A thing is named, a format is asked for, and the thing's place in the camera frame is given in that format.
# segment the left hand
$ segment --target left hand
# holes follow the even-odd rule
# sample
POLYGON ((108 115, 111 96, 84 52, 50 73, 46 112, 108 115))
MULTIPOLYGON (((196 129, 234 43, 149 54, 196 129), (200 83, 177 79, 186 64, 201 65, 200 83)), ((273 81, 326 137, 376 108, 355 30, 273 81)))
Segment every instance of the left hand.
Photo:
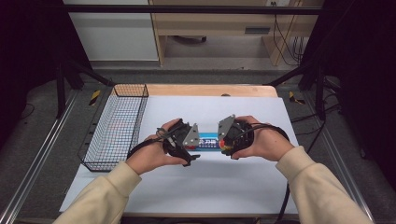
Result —
MULTIPOLYGON (((173 119, 165 123, 162 128, 166 131, 176 124, 179 119, 173 119)), ((157 135, 150 135, 148 139, 157 138, 157 135)), ((155 168, 165 166, 165 165, 178 165, 187 164, 187 162, 181 158, 171 157, 166 155, 166 151, 163 150, 163 141, 155 142, 146 147, 142 147, 136 151, 126 163, 138 174, 154 170, 155 168)))

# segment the hand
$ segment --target hand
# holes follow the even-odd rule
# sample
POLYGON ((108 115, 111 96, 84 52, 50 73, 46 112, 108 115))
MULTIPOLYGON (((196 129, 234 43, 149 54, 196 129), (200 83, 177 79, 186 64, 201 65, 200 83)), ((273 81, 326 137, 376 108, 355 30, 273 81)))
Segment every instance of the hand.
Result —
MULTIPOLYGON (((250 124, 260 123, 252 116, 238 117, 250 124)), ((279 161, 283 155, 290 151, 294 146, 282 134, 271 129, 257 129, 254 131, 254 141, 250 147, 237 151, 233 154, 233 159, 245 158, 250 156, 263 157, 268 161, 279 161)))
MULTIPOLYGON (((176 124, 179 119, 173 119, 165 123, 162 128, 166 131, 176 124)), ((155 139, 158 136, 153 134, 150 135, 148 139, 155 139)), ((146 147, 142 147, 136 151, 126 163, 138 174, 142 175, 145 172, 152 171, 155 168, 164 165, 177 165, 177 164, 187 164, 187 162, 181 158, 171 157, 166 155, 166 151, 163 150, 163 142, 155 142, 146 147)))

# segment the aluminum rail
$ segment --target aluminum rail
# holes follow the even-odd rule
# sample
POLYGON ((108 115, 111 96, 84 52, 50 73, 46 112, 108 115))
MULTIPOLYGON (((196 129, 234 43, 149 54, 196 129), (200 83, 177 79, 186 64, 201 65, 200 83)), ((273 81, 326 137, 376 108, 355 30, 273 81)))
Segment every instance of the aluminum rail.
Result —
POLYGON ((7 208, 1 214, 1 224, 13 223, 18 213, 20 212, 24 201, 26 200, 33 184, 35 183, 41 171, 41 168, 43 167, 48 155, 50 154, 52 147, 55 144, 55 141, 58 138, 58 135, 70 114, 74 102, 76 101, 77 95, 78 91, 71 92, 66 103, 67 108, 65 109, 63 115, 59 119, 55 120, 51 130, 49 131, 49 134, 47 135, 46 140, 44 141, 41 148, 38 150, 37 155, 35 156, 35 160, 32 162, 32 165, 30 166, 25 177, 20 183, 20 186, 14 193, 11 201, 8 203, 7 208))
POLYGON ((321 7, 239 7, 239 6, 145 6, 145 5, 39 5, 43 10, 90 13, 196 13, 196 14, 276 14, 324 15, 340 13, 339 10, 321 7))
MULTIPOLYGON (((303 95, 305 100, 307 101, 308 106, 310 107, 311 111, 315 113, 314 107, 314 97, 312 93, 307 93, 303 91, 303 95)), ((318 117, 316 117, 317 125, 320 127, 321 121, 318 117)), ((356 185, 355 180, 352 177, 352 174, 349 172, 346 163, 341 156, 340 151, 338 150, 337 146, 335 145, 334 141, 332 140, 332 136, 330 135, 329 130, 326 128, 326 125, 323 127, 323 134, 322 139, 325 147, 328 149, 329 156, 332 160, 334 168, 339 175, 340 182, 343 184, 344 188, 346 188, 347 193, 352 198, 352 200, 361 208, 361 210, 370 218, 374 223, 374 217, 366 203, 364 201, 363 196, 361 195, 361 191, 359 190, 358 186, 356 185)))

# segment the finger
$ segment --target finger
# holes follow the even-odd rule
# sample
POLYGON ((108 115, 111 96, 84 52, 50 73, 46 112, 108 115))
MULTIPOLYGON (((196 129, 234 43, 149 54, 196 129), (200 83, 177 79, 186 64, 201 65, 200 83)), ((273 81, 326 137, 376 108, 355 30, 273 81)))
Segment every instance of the finger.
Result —
POLYGON ((239 150, 239 151, 235 152, 231 156, 231 158, 234 159, 234 160, 237 160, 239 158, 246 158, 246 157, 251 157, 251 156, 255 156, 255 155, 254 155, 253 150, 248 147, 248 148, 245 148, 245 149, 242 149, 242 150, 239 150))
POLYGON ((158 137, 157 135, 151 134, 149 137, 147 137, 147 138, 145 139, 145 141, 147 141, 147 140, 149 140, 149 139, 156 139, 157 137, 158 137))
POLYGON ((246 121, 247 123, 260 123, 253 116, 240 116, 235 119, 243 120, 243 121, 246 121))
POLYGON ((179 157, 165 157, 165 164, 166 165, 180 165, 180 164, 187 164, 187 162, 179 157))
POLYGON ((180 119, 172 119, 172 120, 166 122, 166 123, 162 126, 162 128, 165 129, 166 131, 168 131, 168 129, 169 129, 170 127, 172 127, 174 124, 176 124, 179 120, 180 120, 180 119))

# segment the person's arm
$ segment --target person's arm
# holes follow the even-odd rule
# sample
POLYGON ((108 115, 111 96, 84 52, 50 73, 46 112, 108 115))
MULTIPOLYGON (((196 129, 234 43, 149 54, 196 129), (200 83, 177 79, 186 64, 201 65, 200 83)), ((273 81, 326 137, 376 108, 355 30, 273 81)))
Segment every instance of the person's arm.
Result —
MULTIPOLYGON (((238 119, 260 123, 251 116, 238 119)), ((255 130, 254 135, 252 146, 235 152, 233 159, 257 156, 278 161, 276 168, 288 179, 301 223, 373 223, 334 174, 312 161, 303 147, 294 147, 280 133, 269 129, 255 130)))
MULTIPOLYGON (((162 128, 168 130, 177 121, 171 120, 162 128)), ((164 165, 186 163, 181 158, 167 156, 162 142, 142 147, 126 162, 121 161, 108 175, 96 177, 54 223, 118 223, 129 195, 141 180, 140 175, 164 165)))
POLYGON ((303 147, 286 153, 276 168, 289 181, 301 223, 373 223, 334 174, 312 161, 303 147))
POLYGON ((118 223, 140 176, 124 161, 87 185, 54 223, 118 223))

